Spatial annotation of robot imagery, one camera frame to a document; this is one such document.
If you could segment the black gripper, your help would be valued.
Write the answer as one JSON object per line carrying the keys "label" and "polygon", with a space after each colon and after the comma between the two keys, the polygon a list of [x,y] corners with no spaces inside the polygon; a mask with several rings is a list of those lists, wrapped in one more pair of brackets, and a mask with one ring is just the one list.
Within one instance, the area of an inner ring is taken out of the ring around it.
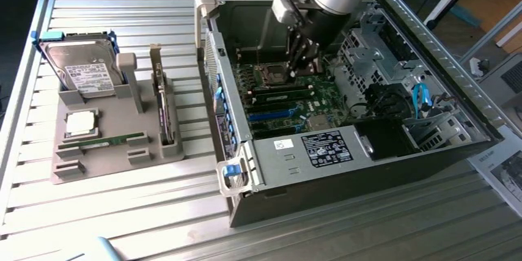
{"label": "black gripper", "polygon": [[290,1],[290,11],[297,23],[287,30],[286,68],[287,78],[322,73],[322,53],[334,42],[350,19],[350,14],[335,14],[314,0]]}

